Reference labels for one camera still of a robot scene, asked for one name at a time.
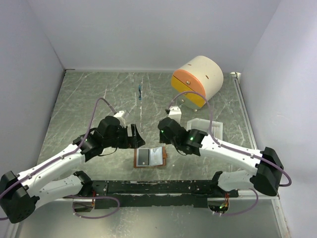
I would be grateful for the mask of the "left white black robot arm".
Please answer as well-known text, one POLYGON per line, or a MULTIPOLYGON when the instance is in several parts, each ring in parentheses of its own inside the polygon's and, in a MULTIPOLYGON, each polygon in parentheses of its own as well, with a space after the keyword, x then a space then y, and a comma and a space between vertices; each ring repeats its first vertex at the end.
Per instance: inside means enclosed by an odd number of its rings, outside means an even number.
POLYGON ((119 118, 107 116, 95 128, 77 137, 54 157, 14 174, 9 171, 0 178, 0 207, 5 220, 19 223, 39 207, 56 199, 79 195, 86 198, 93 191, 91 179, 83 172, 57 180, 63 173, 90 159, 101 156, 106 148, 137 149, 145 145, 135 124, 122 126, 119 118))

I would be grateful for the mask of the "brown leather card holder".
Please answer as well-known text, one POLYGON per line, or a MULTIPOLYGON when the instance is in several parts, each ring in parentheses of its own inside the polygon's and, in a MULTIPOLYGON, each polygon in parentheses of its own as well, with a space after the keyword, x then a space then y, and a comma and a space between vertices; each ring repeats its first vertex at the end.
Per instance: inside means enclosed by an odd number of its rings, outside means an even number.
POLYGON ((134 168, 154 168, 154 167, 166 166, 167 153, 164 146, 156 147, 156 148, 147 148, 149 150, 149 165, 148 166, 138 166, 139 149, 134 150, 134 168))

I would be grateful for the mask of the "black credit card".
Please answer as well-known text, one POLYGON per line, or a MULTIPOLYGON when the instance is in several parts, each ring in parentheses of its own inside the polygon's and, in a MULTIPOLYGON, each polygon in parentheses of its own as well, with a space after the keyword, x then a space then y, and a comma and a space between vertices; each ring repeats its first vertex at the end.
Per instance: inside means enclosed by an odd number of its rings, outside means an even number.
POLYGON ((138 151, 138 166, 148 166, 149 165, 149 150, 139 149, 138 151))

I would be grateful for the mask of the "white plastic card tray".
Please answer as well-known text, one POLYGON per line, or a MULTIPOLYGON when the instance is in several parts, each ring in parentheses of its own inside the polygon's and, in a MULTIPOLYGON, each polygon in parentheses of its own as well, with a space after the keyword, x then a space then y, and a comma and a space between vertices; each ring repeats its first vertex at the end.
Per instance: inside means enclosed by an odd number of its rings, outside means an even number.
MULTIPOLYGON (((198 129, 209 133, 210 121, 207 119, 195 118, 187 122, 186 130, 198 129)), ((223 139, 223 123, 212 121, 211 131, 216 139, 223 139)))

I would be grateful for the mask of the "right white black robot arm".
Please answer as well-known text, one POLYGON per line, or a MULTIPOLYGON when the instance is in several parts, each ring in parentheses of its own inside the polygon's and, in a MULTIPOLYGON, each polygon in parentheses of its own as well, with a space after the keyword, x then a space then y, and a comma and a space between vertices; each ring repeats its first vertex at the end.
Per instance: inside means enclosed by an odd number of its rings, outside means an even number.
POLYGON ((186 130, 171 118, 162 119, 158 129, 161 143, 172 144, 185 155, 216 157, 240 168, 235 172, 215 173, 210 185, 213 196, 221 197, 227 191, 249 188, 267 196, 277 195, 283 165, 273 149, 266 147, 260 151, 237 146, 205 131, 186 130))

